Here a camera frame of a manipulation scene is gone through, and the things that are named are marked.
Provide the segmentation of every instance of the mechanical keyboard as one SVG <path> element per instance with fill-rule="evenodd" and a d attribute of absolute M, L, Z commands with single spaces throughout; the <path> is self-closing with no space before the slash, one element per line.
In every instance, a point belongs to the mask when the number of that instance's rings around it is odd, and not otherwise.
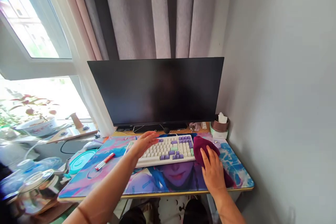
<path fill-rule="evenodd" d="M 139 158 L 135 168 L 166 165 L 194 161 L 194 143 L 191 135 L 167 136 L 158 138 L 159 142 L 151 146 L 145 154 Z M 135 141 L 131 141 L 126 152 Z"/>

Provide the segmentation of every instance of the marker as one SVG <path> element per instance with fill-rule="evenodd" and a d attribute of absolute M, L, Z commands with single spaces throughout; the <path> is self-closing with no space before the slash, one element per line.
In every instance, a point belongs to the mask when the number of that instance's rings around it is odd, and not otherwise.
<path fill-rule="evenodd" d="M 103 161 L 101 161 L 96 167 L 96 171 L 99 171 L 108 161 L 110 161 L 113 157 L 115 156 L 115 154 L 112 152 L 110 155 L 107 156 L 107 158 L 105 158 Z"/>

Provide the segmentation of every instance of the cleaning cloth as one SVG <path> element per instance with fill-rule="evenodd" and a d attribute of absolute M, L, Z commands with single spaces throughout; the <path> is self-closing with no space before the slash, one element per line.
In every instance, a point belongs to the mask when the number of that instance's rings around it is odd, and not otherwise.
<path fill-rule="evenodd" d="M 206 140 L 200 136 L 195 136 L 194 137 L 194 155 L 195 155 L 195 159 L 196 161 L 202 165 L 202 167 L 204 167 L 204 162 L 203 162 L 203 158 L 202 158 L 202 154 L 201 154 L 201 148 L 204 150 L 206 156 L 209 158 L 209 154 L 208 154 L 208 149 L 207 149 L 207 145 L 210 147 L 210 149 L 214 150 L 217 155 L 219 156 L 219 150 L 218 148 L 209 140 Z M 229 174 L 227 174 L 227 172 L 224 170 L 224 180 L 225 180 L 225 186 L 226 188 L 232 187 L 235 183 L 233 182 L 232 178 L 229 176 Z"/>

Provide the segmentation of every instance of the white bowl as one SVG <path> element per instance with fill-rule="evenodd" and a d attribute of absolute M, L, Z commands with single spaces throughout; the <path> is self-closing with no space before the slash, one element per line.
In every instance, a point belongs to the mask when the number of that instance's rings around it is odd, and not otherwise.
<path fill-rule="evenodd" d="M 45 135 L 49 135 L 55 132 L 56 120 L 55 117 L 48 117 L 48 122 L 43 122 L 41 124 L 30 126 L 32 124 L 36 124 L 44 121 L 43 119 L 34 119 L 29 122 L 24 122 L 16 127 L 17 130 L 24 130 L 27 134 L 33 137 L 42 137 Z"/>

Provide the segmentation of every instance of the mouse pad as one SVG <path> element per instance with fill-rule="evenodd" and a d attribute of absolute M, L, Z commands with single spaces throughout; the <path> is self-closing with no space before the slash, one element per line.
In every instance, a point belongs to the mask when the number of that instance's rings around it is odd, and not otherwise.
<path fill-rule="evenodd" d="M 191 134 L 192 138 L 197 135 L 213 141 L 211 133 Z M 128 143 L 136 140 L 137 137 L 139 136 L 110 137 L 81 171 L 64 187 L 58 197 L 60 199 L 74 199 L 87 196 L 121 159 Z M 219 158 L 234 181 L 232 188 L 254 187 L 253 180 L 227 141 L 217 141 L 221 144 Z M 95 166 L 111 152 L 115 153 L 115 158 L 110 160 L 102 169 L 96 171 Z M 191 161 L 135 169 L 123 195 L 204 190 L 207 190 L 207 187 L 203 179 L 201 166 L 196 161 Z"/>

